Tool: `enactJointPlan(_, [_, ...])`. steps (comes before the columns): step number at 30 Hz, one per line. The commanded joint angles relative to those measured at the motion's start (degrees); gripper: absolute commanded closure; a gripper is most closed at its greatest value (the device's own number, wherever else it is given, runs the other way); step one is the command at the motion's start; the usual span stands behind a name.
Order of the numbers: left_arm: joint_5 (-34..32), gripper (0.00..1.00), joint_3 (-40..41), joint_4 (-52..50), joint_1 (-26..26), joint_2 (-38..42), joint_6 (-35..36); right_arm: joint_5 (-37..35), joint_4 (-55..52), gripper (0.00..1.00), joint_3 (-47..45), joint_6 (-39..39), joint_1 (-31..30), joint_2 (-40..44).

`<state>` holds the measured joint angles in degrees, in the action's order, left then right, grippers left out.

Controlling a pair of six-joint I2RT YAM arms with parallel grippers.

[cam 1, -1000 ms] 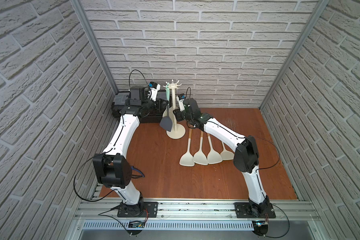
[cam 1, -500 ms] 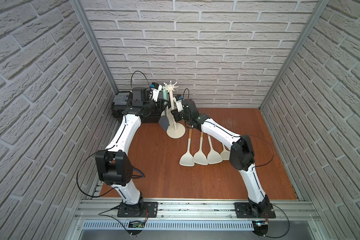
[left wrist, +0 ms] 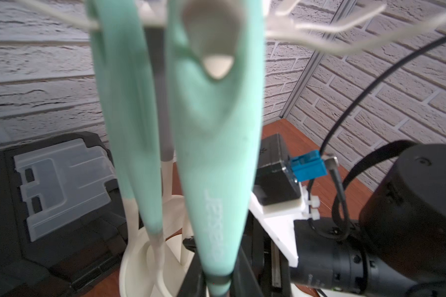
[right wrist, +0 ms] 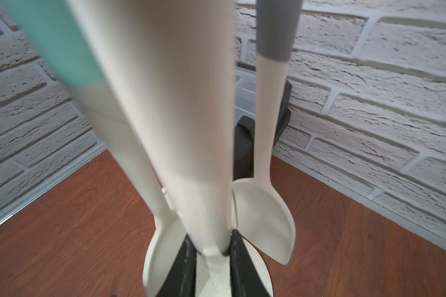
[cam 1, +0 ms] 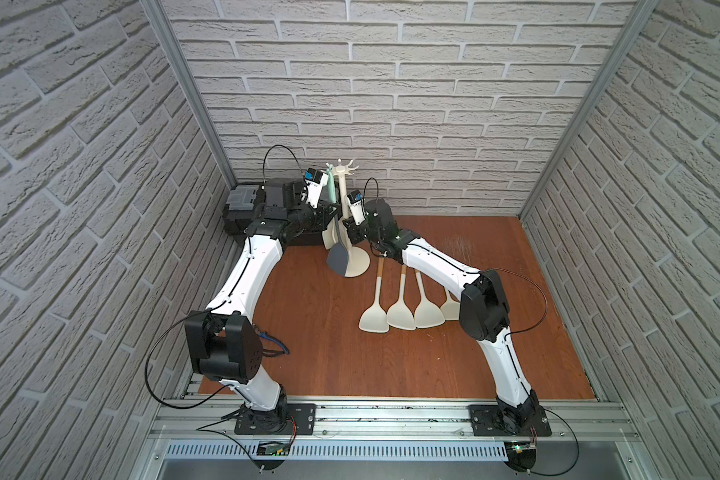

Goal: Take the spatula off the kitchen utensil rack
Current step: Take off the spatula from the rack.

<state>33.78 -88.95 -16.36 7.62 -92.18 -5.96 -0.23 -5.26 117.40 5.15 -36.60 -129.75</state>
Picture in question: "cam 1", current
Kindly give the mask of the cream spatula wooden handle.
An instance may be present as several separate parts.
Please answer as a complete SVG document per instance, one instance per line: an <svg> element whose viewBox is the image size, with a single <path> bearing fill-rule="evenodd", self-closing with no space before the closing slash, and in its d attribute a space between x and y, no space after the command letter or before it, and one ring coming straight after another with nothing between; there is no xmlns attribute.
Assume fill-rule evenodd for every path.
<svg viewBox="0 0 720 480"><path fill-rule="evenodd" d="M388 309L386 320L390 327L413 331L416 329L414 315L405 303L406 279L407 266L403 265L400 272L398 298Z"/></svg>
<svg viewBox="0 0 720 480"><path fill-rule="evenodd" d="M371 306L362 313L358 324L359 328L364 332L384 334L389 331L387 313L380 304L383 271L384 258L380 257L377 262L375 275L374 300Z"/></svg>
<svg viewBox="0 0 720 480"><path fill-rule="evenodd" d="M443 325L445 317L440 308L428 299L422 275L418 270L415 270L415 278L420 294L420 302L414 311L415 327L426 329Z"/></svg>

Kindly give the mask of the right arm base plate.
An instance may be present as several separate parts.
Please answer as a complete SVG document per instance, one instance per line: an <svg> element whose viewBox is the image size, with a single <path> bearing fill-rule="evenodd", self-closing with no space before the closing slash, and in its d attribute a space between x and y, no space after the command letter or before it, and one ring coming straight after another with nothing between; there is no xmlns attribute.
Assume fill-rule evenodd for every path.
<svg viewBox="0 0 720 480"><path fill-rule="evenodd" d="M468 406L476 437L549 437L552 430L542 407L522 411L498 404Z"/></svg>

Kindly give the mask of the cream spatula mint handle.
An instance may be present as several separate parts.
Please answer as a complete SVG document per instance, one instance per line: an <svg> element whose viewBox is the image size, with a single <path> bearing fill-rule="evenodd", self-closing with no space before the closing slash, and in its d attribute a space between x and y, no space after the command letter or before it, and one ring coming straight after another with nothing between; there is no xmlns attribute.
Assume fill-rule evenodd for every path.
<svg viewBox="0 0 720 480"><path fill-rule="evenodd" d="M447 288L443 288L445 300L440 305L440 311L446 321L458 321L460 314L460 303L456 301Z"/></svg>

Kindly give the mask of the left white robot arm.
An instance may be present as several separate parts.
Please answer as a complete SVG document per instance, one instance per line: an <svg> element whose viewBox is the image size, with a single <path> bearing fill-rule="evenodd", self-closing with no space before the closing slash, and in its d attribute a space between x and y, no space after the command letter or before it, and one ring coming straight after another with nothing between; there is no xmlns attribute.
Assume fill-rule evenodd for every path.
<svg viewBox="0 0 720 480"><path fill-rule="evenodd" d="M275 265L301 233L324 230L339 206L321 198L333 181L310 169L303 178L262 186L252 201L241 256L204 312L184 323L193 371L232 388L258 415L286 421L287 397L262 366L264 349L253 313Z"/></svg>

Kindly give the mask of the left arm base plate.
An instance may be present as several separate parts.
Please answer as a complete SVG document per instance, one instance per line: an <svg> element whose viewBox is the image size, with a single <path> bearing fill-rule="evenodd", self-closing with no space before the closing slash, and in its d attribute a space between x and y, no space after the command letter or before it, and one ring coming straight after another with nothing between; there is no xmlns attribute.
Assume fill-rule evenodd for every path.
<svg viewBox="0 0 720 480"><path fill-rule="evenodd" d="M288 403L271 411L243 407L235 422L237 435L305 435L313 433L316 415L314 403Z"/></svg>

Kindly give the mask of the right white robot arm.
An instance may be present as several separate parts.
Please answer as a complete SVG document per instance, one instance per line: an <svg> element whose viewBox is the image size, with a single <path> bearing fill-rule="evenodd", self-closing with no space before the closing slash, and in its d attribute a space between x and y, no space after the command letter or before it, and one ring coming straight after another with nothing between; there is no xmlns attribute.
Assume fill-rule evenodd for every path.
<svg viewBox="0 0 720 480"><path fill-rule="evenodd" d="M400 228L382 198L365 200L354 191L345 203L352 215L345 225L353 243L368 241L380 255L427 275L459 298L459 324L484 352L503 423L515 430L529 423L541 409L513 346L510 307L498 272L478 271Z"/></svg>

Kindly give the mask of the grey spatula mint handle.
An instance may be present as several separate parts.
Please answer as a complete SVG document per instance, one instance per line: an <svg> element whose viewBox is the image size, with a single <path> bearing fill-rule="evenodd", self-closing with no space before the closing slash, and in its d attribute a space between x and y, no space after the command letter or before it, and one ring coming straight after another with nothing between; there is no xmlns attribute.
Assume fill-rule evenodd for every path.
<svg viewBox="0 0 720 480"><path fill-rule="evenodd" d="M329 250L327 264L333 272L340 276L345 276L349 264L349 251L340 239L340 218L341 212L334 220L336 233L338 234L338 242Z"/></svg>

